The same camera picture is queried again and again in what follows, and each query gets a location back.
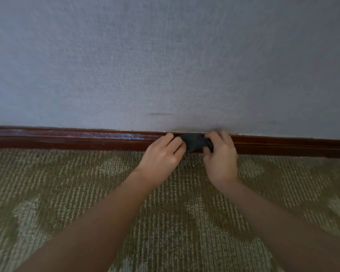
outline person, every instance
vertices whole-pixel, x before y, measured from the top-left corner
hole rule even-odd
[[[205,137],[214,145],[213,153],[205,147],[203,154],[209,180],[241,211],[286,271],[340,271],[340,238],[294,217],[243,185],[237,176],[237,152],[226,132],[220,136],[210,132]],[[172,133],[159,138],[117,189],[16,271],[107,271],[146,197],[168,178],[185,149],[181,138]]]

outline dark cloth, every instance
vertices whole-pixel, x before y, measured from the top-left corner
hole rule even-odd
[[[213,152],[214,150],[213,143],[209,139],[204,138],[201,134],[186,133],[182,134],[180,137],[186,144],[187,152],[202,149],[204,146],[207,146],[210,149],[210,152]]]

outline skirting board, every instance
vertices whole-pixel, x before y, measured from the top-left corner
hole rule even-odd
[[[0,126],[0,148],[145,151],[165,132]],[[243,155],[340,158],[340,140],[232,135]]]

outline hand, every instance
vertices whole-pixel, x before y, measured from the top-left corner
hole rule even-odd
[[[167,133],[151,144],[135,170],[154,188],[169,177],[185,153],[185,142],[180,137],[173,138],[172,133]]]
[[[223,192],[227,186],[238,181],[238,175],[237,151],[232,138],[225,131],[221,135],[222,138],[213,131],[204,136],[213,142],[214,151],[211,153],[208,147],[204,147],[203,159],[208,178]]]

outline carpet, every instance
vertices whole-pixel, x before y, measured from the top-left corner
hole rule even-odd
[[[115,189],[143,153],[0,149],[0,271],[12,271]],[[240,155],[248,187],[340,236],[340,159]],[[150,194],[109,271],[282,271],[185,154]]]

